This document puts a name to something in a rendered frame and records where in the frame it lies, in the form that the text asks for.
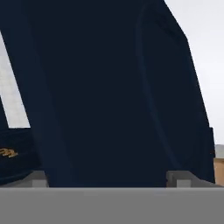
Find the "tan wooden cabinet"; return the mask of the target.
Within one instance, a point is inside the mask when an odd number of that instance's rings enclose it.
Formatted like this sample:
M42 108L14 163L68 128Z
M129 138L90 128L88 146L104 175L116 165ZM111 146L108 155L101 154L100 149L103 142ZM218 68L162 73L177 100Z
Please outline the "tan wooden cabinet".
M213 162L215 183L224 186L224 158L215 158Z

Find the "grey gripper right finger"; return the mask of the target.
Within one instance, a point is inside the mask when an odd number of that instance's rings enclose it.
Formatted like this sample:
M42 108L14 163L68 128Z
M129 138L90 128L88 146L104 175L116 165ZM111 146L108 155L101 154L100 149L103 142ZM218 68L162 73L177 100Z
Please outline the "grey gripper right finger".
M197 178L189 171L168 171L166 173L167 186L177 188L215 188L214 183Z

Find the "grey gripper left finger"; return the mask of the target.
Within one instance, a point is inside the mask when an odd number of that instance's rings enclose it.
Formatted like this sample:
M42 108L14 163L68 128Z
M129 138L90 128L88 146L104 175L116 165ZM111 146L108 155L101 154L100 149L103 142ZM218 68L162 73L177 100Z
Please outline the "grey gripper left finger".
M11 188L45 188L48 187L46 175L43 171L34 171L29 176L18 181L3 185L3 187Z

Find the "navy cabinet front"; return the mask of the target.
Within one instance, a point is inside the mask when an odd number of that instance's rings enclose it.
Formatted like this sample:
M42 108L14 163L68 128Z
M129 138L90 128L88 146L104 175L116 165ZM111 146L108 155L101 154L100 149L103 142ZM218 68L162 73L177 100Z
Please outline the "navy cabinet front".
M9 128L0 100L0 149L13 149L16 157L0 155L0 186L24 179L41 167L30 128Z

